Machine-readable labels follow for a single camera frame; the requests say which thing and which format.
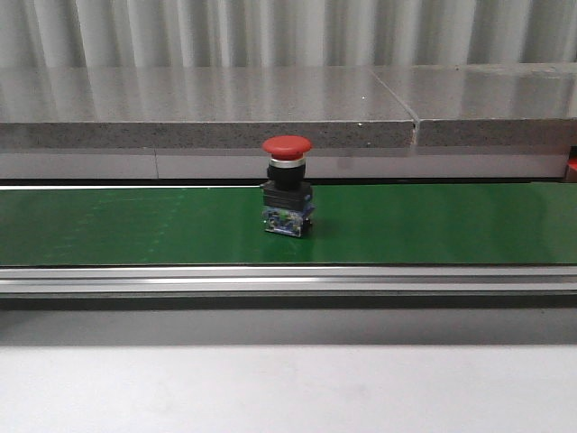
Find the white wall panel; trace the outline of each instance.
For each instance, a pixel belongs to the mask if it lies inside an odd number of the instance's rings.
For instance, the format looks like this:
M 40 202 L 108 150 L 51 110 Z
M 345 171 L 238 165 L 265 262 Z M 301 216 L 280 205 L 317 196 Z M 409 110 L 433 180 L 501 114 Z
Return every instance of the white wall panel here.
M 0 8 L 0 67 L 577 60 L 577 0 L 0 0 Z

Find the red mushroom button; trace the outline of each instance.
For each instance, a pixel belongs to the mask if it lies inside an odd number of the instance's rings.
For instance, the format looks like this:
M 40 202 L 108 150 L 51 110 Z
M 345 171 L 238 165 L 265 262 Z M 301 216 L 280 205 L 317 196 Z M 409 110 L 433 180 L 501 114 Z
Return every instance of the red mushroom button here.
M 262 144 L 265 152 L 271 153 L 272 158 L 281 161 L 299 160 L 312 148 L 310 140 L 300 135 L 278 135 Z

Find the conveyor belt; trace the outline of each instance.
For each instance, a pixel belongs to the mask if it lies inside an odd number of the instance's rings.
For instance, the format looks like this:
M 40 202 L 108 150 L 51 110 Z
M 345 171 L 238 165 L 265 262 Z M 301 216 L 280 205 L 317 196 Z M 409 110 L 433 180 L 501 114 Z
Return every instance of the conveyor belt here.
M 577 263 L 577 185 L 317 186 L 312 232 L 256 188 L 0 191 L 0 265 Z

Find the red object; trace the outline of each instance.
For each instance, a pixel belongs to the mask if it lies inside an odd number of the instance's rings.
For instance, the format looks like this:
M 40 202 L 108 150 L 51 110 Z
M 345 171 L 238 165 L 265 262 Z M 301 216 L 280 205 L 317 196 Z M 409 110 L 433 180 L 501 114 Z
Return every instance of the red object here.
M 271 153 L 275 160 L 281 161 L 299 160 L 312 148 L 310 140 L 300 135 L 278 135 L 262 144 L 265 152 Z
M 565 172 L 565 181 L 577 183 L 577 158 L 571 158 L 567 162 L 567 172 Z

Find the gray countertop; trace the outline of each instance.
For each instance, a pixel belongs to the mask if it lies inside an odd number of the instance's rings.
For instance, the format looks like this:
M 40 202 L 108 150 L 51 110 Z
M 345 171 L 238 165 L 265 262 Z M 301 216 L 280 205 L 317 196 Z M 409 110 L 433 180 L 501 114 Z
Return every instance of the gray countertop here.
M 365 68 L 0 70 L 10 148 L 403 147 L 413 119 Z
M 375 68 L 423 146 L 575 145 L 577 64 Z
M 0 149 L 568 146 L 577 64 L 0 69 Z

